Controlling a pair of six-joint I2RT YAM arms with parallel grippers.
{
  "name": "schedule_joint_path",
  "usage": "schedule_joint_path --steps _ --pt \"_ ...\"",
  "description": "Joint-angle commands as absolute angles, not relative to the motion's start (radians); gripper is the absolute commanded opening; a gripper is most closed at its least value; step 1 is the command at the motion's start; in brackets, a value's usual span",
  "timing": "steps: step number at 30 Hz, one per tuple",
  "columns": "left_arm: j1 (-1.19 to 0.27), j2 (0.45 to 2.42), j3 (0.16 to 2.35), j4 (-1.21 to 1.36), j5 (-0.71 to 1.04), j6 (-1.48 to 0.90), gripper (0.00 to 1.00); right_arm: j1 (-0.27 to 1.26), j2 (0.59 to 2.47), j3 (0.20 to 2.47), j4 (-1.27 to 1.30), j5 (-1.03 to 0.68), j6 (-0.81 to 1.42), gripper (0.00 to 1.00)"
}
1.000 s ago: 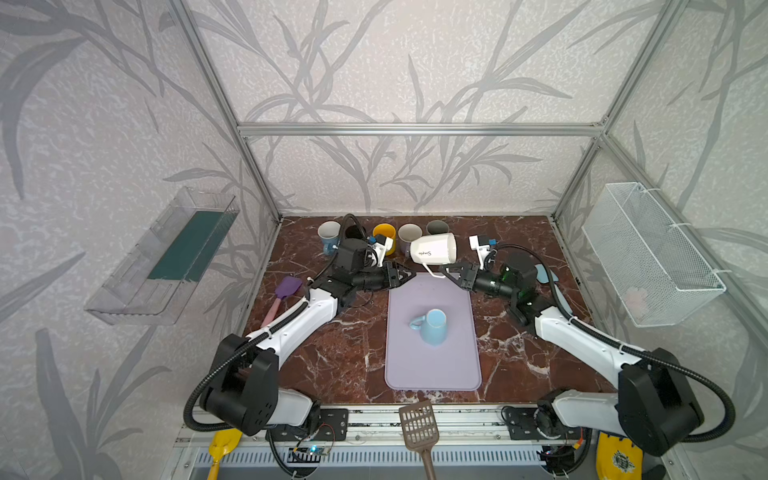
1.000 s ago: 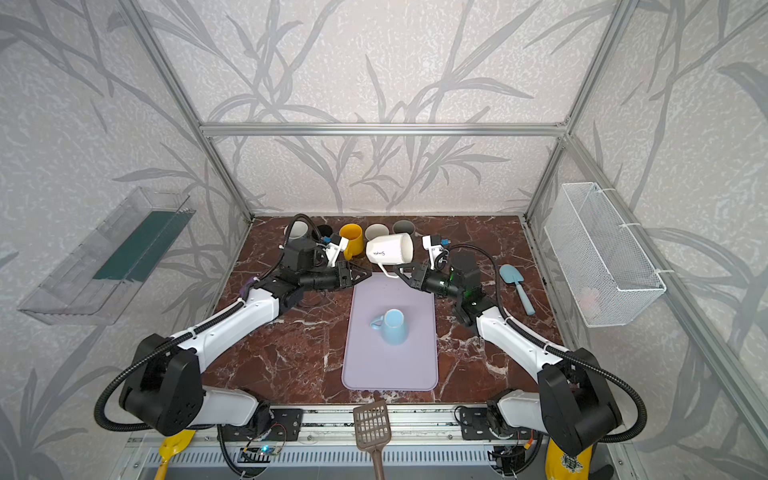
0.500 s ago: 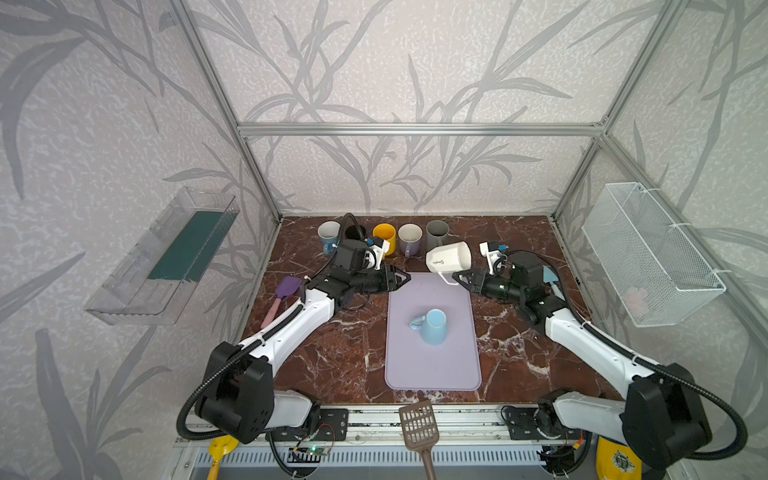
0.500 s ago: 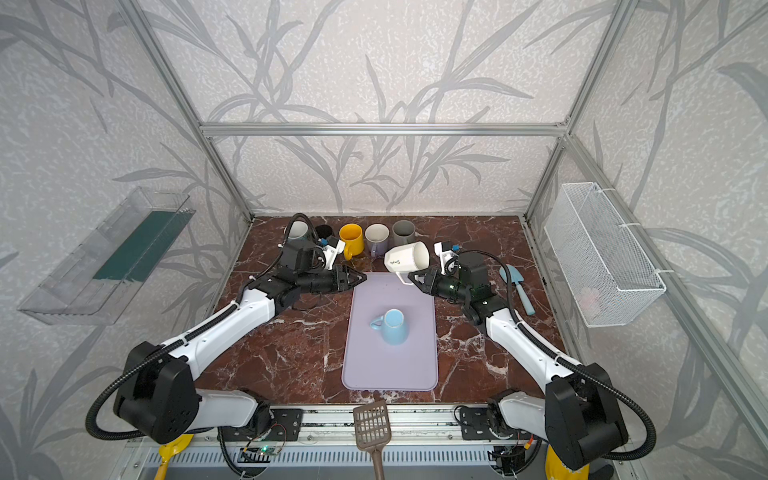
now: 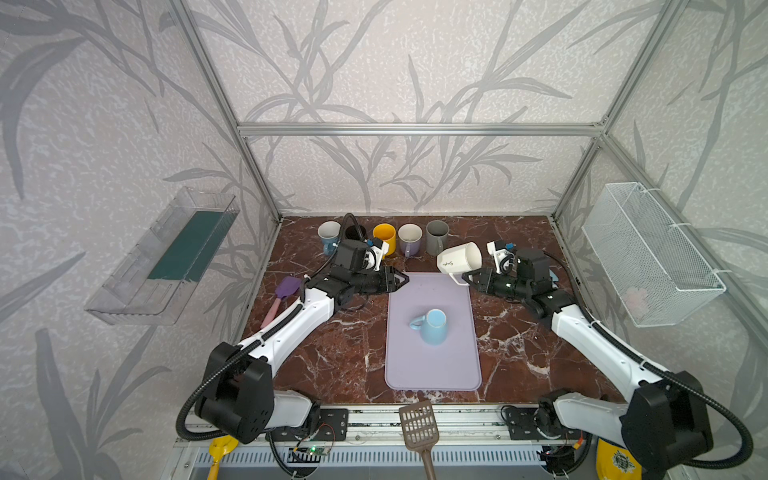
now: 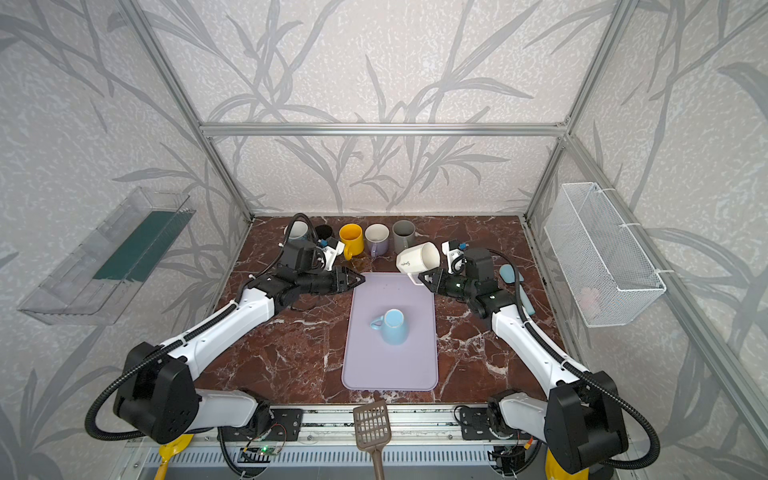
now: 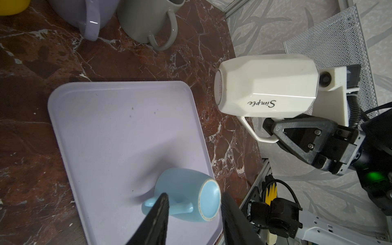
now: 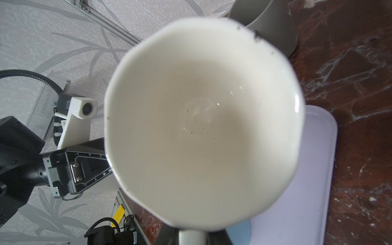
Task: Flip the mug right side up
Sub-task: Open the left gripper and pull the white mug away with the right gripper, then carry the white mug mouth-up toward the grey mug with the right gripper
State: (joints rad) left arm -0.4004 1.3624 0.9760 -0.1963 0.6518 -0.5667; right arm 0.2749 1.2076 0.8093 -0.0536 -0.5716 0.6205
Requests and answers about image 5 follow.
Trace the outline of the white faceted mug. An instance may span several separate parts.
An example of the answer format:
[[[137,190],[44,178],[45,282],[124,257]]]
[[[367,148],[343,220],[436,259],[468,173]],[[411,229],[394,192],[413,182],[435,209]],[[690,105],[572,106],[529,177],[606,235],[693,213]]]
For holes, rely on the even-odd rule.
[[[438,270],[459,286],[468,286],[461,275],[482,267],[482,252],[474,242],[448,248],[437,256]]]

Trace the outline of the yellow mug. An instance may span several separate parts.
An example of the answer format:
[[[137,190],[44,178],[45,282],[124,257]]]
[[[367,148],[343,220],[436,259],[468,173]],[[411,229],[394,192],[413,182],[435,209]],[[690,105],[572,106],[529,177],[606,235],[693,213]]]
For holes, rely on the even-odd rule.
[[[393,225],[388,223],[376,225],[373,229],[373,236],[387,245],[386,257],[389,257],[396,252],[397,230]]]

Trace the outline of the purple mug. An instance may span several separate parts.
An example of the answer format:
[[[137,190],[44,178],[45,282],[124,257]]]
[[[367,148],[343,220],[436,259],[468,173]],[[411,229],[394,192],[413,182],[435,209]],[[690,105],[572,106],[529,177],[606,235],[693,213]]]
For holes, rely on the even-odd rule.
[[[419,225],[408,223],[398,229],[398,245],[401,254],[405,258],[412,258],[419,254],[423,231]]]

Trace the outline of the black mug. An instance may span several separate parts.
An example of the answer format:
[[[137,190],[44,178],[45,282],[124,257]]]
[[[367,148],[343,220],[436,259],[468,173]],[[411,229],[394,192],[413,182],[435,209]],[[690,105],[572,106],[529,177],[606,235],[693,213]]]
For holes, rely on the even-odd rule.
[[[363,225],[350,225],[344,230],[343,238],[365,242],[367,229]]]

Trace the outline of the teal patterned mug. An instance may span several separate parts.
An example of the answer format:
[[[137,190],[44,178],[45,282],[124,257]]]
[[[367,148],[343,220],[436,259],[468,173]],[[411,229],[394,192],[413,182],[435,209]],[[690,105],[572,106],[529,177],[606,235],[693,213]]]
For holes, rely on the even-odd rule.
[[[323,254],[333,255],[339,244],[341,224],[336,221],[326,221],[318,227],[317,234],[322,242]]]

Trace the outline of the light blue mug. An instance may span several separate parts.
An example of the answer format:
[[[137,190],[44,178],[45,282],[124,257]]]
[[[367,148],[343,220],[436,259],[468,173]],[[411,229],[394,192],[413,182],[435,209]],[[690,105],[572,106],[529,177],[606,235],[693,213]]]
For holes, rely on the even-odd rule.
[[[431,309],[426,314],[411,320],[409,327],[419,332],[425,344],[438,346],[447,338],[447,315],[440,309]]]

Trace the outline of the grey mug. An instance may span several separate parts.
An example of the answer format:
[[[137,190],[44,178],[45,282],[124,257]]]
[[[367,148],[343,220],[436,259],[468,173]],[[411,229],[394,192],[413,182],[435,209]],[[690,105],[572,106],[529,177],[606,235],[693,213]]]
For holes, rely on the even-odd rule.
[[[447,248],[450,228],[442,220],[432,220],[426,226],[426,252],[438,256]]]

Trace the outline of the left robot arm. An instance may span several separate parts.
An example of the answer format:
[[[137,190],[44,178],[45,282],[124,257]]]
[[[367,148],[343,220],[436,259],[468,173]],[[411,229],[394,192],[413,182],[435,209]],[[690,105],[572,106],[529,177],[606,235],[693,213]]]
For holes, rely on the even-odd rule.
[[[204,441],[229,435],[247,444],[261,434],[288,431],[308,437],[320,427],[320,406],[273,379],[292,352],[355,296],[391,294],[409,278],[383,260],[391,251],[379,238],[342,238],[335,251],[299,284],[296,301],[275,320],[237,344],[220,343],[203,379],[175,421],[178,437]]]

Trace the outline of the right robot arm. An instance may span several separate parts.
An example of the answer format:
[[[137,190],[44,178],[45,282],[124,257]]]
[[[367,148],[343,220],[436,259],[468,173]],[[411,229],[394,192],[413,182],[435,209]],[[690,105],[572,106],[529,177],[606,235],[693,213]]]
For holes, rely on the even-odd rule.
[[[462,273],[475,290],[523,305],[531,315],[580,351],[621,393],[621,404],[561,390],[544,405],[567,428],[591,433],[627,450],[648,473],[663,477],[687,465],[725,470],[746,463],[754,452],[746,425],[728,408],[705,394],[686,371],[673,373],[648,360],[600,321],[582,310],[578,299],[558,288],[550,274],[553,256],[537,249],[511,249],[493,267]],[[714,446],[708,412],[714,410],[738,432],[740,446],[725,459],[705,460]]]

